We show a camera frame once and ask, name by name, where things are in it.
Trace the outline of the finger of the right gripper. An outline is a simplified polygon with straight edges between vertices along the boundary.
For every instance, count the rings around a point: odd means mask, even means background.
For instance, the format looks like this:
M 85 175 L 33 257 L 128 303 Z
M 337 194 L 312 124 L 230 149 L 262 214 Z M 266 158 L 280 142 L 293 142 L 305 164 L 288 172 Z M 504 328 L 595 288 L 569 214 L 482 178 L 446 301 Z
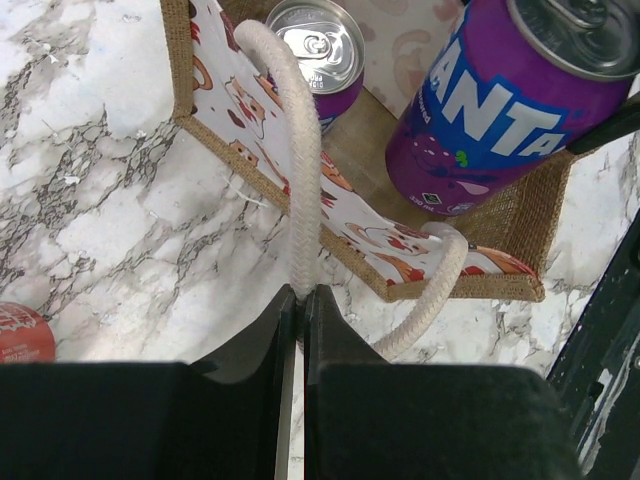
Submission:
M 632 95 L 604 122 L 567 146 L 574 155 L 588 153 L 640 129 L 640 94 Z

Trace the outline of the purple Fanta can front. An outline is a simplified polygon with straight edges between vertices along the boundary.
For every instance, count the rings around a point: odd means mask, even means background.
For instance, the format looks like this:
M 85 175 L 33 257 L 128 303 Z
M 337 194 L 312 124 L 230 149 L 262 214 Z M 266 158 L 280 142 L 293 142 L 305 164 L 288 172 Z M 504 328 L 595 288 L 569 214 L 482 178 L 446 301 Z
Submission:
M 266 25 L 297 58 L 325 134 L 356 101 L 364 81 L 365 45 L 353 17 L 333 1 L 282 1 Z

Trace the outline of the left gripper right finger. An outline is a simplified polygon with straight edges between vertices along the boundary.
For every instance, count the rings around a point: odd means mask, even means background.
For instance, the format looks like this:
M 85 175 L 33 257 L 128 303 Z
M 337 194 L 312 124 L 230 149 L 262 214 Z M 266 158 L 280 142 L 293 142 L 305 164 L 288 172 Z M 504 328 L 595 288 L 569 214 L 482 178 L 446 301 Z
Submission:
M 304 312 L 308 479 L 577 479 L 569 430 L 532 370 L 393 364 L 318 286 Z

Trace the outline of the purple fanta can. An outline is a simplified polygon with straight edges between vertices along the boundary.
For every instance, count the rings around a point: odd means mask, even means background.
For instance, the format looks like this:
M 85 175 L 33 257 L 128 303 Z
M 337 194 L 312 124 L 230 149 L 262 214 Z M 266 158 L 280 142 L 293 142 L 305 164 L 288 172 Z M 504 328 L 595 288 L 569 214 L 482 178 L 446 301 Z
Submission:
M 325 134 L 356 101 L 364 81 L 365 45 L 353 17 L 333 1 L 282 1 L 266 25 L 297 58 Z
M 389 178 L 462 214 L 607 120 L 638 72 L 628 1 L 473 1 L 386 147 Z

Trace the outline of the brown canvas tote bag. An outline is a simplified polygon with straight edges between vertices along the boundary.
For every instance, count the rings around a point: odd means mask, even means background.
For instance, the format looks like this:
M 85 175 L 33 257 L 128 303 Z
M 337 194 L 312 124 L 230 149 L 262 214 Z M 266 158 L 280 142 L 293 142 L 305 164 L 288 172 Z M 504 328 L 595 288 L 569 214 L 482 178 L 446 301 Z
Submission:
M 392 360 L 427 331 L 449 298 L 539 302 L 540 273 L 555 235 L 574 158 L 558 153 L 478 212 L 439 222 L 412 209 L 380 161 L 393 116 L 362 93 L 326 139 L 295 126 L 307 100 L 280 98 L 239 49 L 234 23 L 253 26 L 262 4 L 165 1 L 174 120 L 261 195 L 288 212 L 301 186 L 290 173 L 321 173 L 306 221 L 313 245 L 334 255 L 382 300 L 414 300 L 378 340 Z

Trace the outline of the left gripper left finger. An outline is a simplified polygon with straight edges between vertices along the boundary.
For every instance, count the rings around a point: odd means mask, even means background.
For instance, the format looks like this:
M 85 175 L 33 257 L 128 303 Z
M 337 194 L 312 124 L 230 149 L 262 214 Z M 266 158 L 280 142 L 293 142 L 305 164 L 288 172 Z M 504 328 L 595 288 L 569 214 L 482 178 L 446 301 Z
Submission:
M 1 369 L 5 479 L 283 479 L 296 300 L 263 312 L 193 363 Z

